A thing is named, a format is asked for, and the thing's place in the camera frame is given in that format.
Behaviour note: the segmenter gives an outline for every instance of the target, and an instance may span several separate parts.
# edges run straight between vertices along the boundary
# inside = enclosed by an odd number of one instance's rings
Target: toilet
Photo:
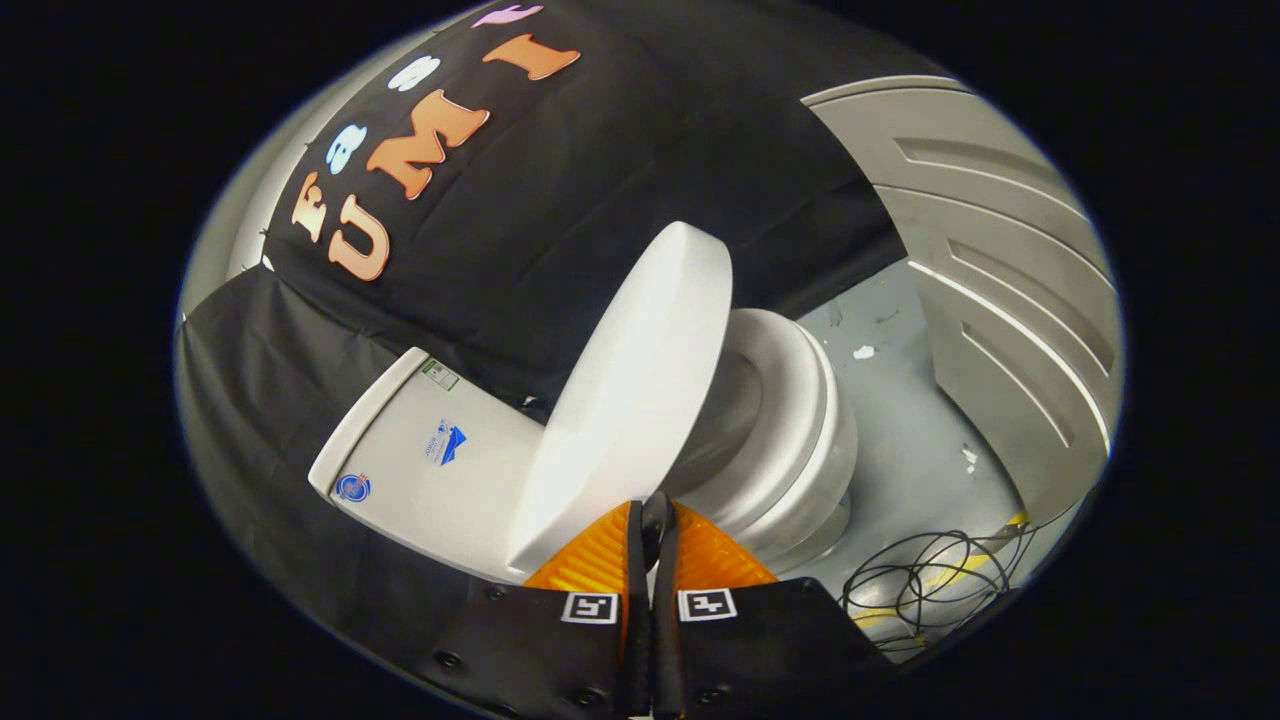
[[[726,246],[672,223],[545,427],[415,347],[351,407],[308,480],[378,532],[500,583],[658,489],[772,571],[795,568],[849,524],[856,424],[820,343],[782,315],[731,310],[731,291]]]

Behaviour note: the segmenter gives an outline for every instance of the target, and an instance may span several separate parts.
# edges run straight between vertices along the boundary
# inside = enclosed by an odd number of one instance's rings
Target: orange letter
[[[333,240],[329,242],[329,260],[347,268],[347,272],[365,282],[378,279],[378,275],[383,274],[383,268],[387,266],[387,256],[392,249],[387,228],[378,222],[378,218],[356,205],[355,195],[347,196],[347,201],[342,204],[342,210],[338,213],[338,219],[365,231],[374,241],[374,249],[369,255],[362,255],[342,237],[342,231],[337,229],[333,231]]]
[[[320,205],[324,193],[316,187],[319,173],[307,173],[307,179],[302,181],[302,192],[293,205],[293,224],[307,228],[311,233],[311,242],[320,240],[320,224],[324,223],[324,214],[329,210],[326,205]]]
[[[529,70],[529,79],[543,79],[552,77],[582,56],[577,50],[552,50],[534,42],[532,37],[527,32],[513,37],[490,50],[483,61],[503,60]]]
[[[467,110],[444,97],[443,90],[428,95],[408,115],[413,135],[388,137],[369,156],[365,169],[383,170],[404,186],[404,197],[413,200],[431,182],[431,168],[415,168],[410,163],[443,163],[444,149],[435,133],[444,136],[449,147],[457,147],[489,119],[489,110]]]

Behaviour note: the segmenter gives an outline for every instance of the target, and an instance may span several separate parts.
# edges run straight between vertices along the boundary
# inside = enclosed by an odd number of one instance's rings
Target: black cloth backdrop
[[[905,256],[873,188],[800,97],[886,74],[942,74],[896,44],[813,8],[740,0],[564,0],[512,24],[431,37],[340,110],[298,164],[259,265],[214,292],[175,338],[195,468],[230,536],[300,610],[410,667],[466,577],[329,506],[306,473],[364,389],[410,346],[508,402],[548,405],[635,259],[685,220],[723,240],[735,306],[788,316]],[[582,53],[531,82],[481,58],[522,33]],[[408,92],[392,74],[431,54]],[[412,133],[426,94],[489,122],[413,201],[365,161]],[[367,127],[346,169],[325,152]],[[312,243],[291,213],[319,172],[328,214]],[[365,283],[330,263],[342,200],[387,228],[389,261]],[[344,234],[360,247],[358,231]]]

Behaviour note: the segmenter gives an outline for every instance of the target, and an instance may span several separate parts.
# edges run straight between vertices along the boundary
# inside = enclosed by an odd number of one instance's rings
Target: wire
[[[1032,542],[1036,534],[1056,523],[1060,518],[1066,515],[1071,509],[1068,507],[1062,510],[1050,520],[1041,523],[1036,527],[1028,527],[1028,523],[1020,523],[1018,525],[1005,525],[998,533],[991,536],[970,536],[964,530],[942,530],[942,532],[929,532],[929,533],[915,533],[890,543],[879,552],[876,552],[845,580],[841,588],[840,603],[845,612],[849,612],[850,607],[859,607],[864,610],[892,610],[892,615],[883,614],[883,616],[896,616],[901,620],[911,634],[888,638],[883,641],[877,641],[873,644],[882,652],[905,652],[910,650],[919,650],[920,647],[928,647],[924,638],[922,637],[924,630],[933,629],[955,629],[969,620],[972,620],[982,609],[987,607],[995,598],[1014,589],[1012,578],[1016,573],[1023,559],[1027,557],[1028,551],[1030,551]],[[876,561],[883,555],[899,548],[910,542],[924,541],[928,542],[920,548],[915,555],[914,560],[906,564],[899,562],[881,562]],[[936,544],[945,543],[941,550],[932,550]],[[1001,562],[996,553],[1002,551],[1010,543],[1014,544],[1012,553],[1009,557],[1009,564]],[[951,552],[956,547],[964,547],[963,557],[957,562],[942,562],[940,557]],[[991,568],[996,570],[995,578],[986,573],[979,573],[974,568],[968,568],[966,565],[975,557],[983,557],[983,564],[989,564]],[[933,575],[929,579],[923,577],[924,570],[941,569],[942,573]],[[901,573],[904,575],[904,582],[901,588],[892,602],[884,605],[867,605],[852,600],[852,594],[861,587],[878,580],[892,573]],[[980,587],[968,594],[960,597],[946,597],[937,598],[940,592],[946,589],[954,582],[961,577],[973,577],[980,580]],[[932,589],[925,592],[925,585],[934,585]],[[959,620],[948,620],[945,623],[925,623],[925,603],[933,603],[940,606],[955,606],[956,603],[972,601],[977,598],[977,602],[969,611]],[[913,647],[886,647],[888,644],[900,643],[905,641],[913,641],[915,644]]]

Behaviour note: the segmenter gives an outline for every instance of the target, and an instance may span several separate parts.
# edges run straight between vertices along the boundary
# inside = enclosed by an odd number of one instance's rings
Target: floor
[[[1025,525],[1004,468],[933,382],[911,273],[899,261],[800,319],[854,409],[859,455],[844,537],[780,574],[817,578],[837,600],[849,583],[850,615],[896,662],[1024,584],[1076,511]]]

